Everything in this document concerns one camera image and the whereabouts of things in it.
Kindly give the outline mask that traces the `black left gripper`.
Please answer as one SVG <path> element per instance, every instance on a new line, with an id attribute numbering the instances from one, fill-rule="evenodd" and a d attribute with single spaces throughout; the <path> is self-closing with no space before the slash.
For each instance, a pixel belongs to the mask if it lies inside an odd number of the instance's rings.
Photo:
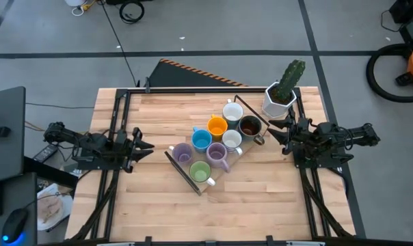
<path id="1" fill-rule="evenodd" d="M 154 145 L 151 143 L 146 143 L 141 138 L 142 132 L 138 127 L 133 129 L 133 139 L 128 138 L 128 134 L 125 130 L 120 129 L 117 131 L 117 137 L 115 140 L 116 163 L 119 164 L 120 169 L 123 169 L 126 173 L 131 173 L 133 171 L 133 167 L 131 165 L 132 159 L 135 162 L 138 162 L 153 153 L 153 150 L 145 149 L 154 148 Z M 137 147 L 141 150 L 134 150 L 135 140 L 137 140 Z"/>

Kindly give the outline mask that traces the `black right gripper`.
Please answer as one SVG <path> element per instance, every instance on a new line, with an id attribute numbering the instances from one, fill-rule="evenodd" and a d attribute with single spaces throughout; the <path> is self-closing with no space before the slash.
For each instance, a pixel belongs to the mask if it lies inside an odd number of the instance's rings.
<path id="1" fill-rule="evenodd" d="M 283 145 L 282 153 L 288 155 L 293 151 L 294 146 L 303 145 L 309 138 L 311 132 L 309 126 L 312 124 L 311 118 L 295 119 L 295 111 L 289 108 L 288 115 L 283 120 L 269 120 L 269 123 L 279 129 L 287 128 L 287 132 L 277 131 L 268 128 L 270 135 Z"/>

